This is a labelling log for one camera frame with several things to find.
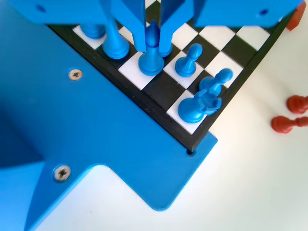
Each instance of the blue plastic mount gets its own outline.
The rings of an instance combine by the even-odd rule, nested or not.
[[[151,208],[167,209],[217,142],[208,133],[189,157],[53,31],[5,1],[0,34],[0,230],[34,230],[95,165],[111,168]],[[72,67],[80,80],[69,79]],[[58,183],[61,164],[72,174]]]

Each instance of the black square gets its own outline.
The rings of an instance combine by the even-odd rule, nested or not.
[[[120,24],[117,20],[115,21],[115,23],[116,23],[116,27],[117,27],[118,30],[123,27],[123,25]]]
[[[203,70],[200,75],[192,82],[192,84],[187,88],[192,94],[196,94],[199,91],[199,83],[204,77],[211,76],[207,71]]]
[[[212,77],[212,76],[208,72],[206,72],[205,70],[202,71],[201,74],[194,80],[194,82],[192,82],[192,84],[187,88],[187,90],[189,90],[192,94],[195,95],[199,91],[200,81],[204,77]],[[222,85],[221,86],[221,93],[220,93],[219,97],[221,97],[226,91],[227,91],[227,88],[224,85]]]
[[[112,59],[110,58],[108,55],[105,54],[105,52],[103,51],[103,45],[99,46],[96,49],[96,52],[102,56],[105,60],[107,60],[107,62],[112,65],[113,67],[115,67],[116,69],[119,69],[128,59],[130,59],[135,53],[137,53],[135,47],[133,44],[129,43],[129,51],[128,54],[122,58],[122,59]]]
[[[203,68],[206,68],[207,65],[216,57],[216,55],[219,53],[219,50],[215,48],[211,43],[209,43],[206,39],[204,39],[202,36],[197,35],[184,49],[183,51],[187,54],[188,49],[191,45],[194,43],[199,43],[202,45],[203,51],[200,55],[199,59],[197,60],[197,63],[200,64]]]
[[[155,20],[157,25],[159,25],[159,14],[160,13],[160,3],[155,1],[146,8],[146,21],[151,24],[151,21]]]
[[[278,24],[271,26],[271,27],[262,27],[263,29],[265,29],[270,35],[274,32],[274,30],[276,29]]]
[[[71,28],[71,29],[74,29],[76,26],[78,26],[78,25],[76,25],[76,24],[70,24],[70,25],[67,25],[69,28]]]
[[[236,61],[242,67],[246,67],[257,51],[235,35],[228,44],[222,49],[230,58]]]
[[[187,24],[190,25],[193,29],[195,29],[195,31],[197,31],[198,33],[200,33],[204,29],[204,27],[195,27],[194,22],[193,22],[193,18],[191,20],[189,20],[187,22]]]
[[[167,111],[183,94],[185,88],[162,71],[142,91]]]
[[[232,30],[235,34],[237,32],[239,32],[239,30],[241,29],[242,27],[229,27],[230,30]]]
[[[170,55],[168,55],[164,58],[164,61],[165,61],[164,66],[167,66],[168,63],[170,63],[171,60],[173,60],[175,58],[175,56],[177,56],[178,53],[180,53],[180,51],[181,50],[179,48],[177,48],[175,45],[172,44],[172,51],[171,51]]]

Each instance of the hole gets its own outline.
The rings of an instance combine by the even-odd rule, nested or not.
[[[37,5],[37,10],[42,12],[42,13],[46,13],[46,10],[44,7],[42,7],[41,5]]]
[[[265,16],[265,15],[268,14],[268,12],[269,12],[268,9],[264,9],[264,10],[261,10],[261,11],[260,11],[259,15],[260,15],[260,16]]]
[[[194,155],[196,155],[196,150],[192,152],[191,150],[186,149],[186,153],[189,157],[193,157]]]

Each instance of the red chess piece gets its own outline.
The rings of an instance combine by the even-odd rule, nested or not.
[[[271,120],[271,127],[278,133],[289,133],[293,127],[308,127],[308,117],[290,120],[284,116],[277,116]]]
[[[308,96],[291,96],[287,100],[287,108],[294,114],[303,114],[308,110]]]

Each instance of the screw head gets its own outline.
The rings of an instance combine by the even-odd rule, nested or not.
[[[54,170],[54,179],[65,181],[71,175],[71,168],[68,165],[61,165]]]
[[[70,80],[79,80],[82,77],[82,71],[79,69],[73,69],[69,72]]]

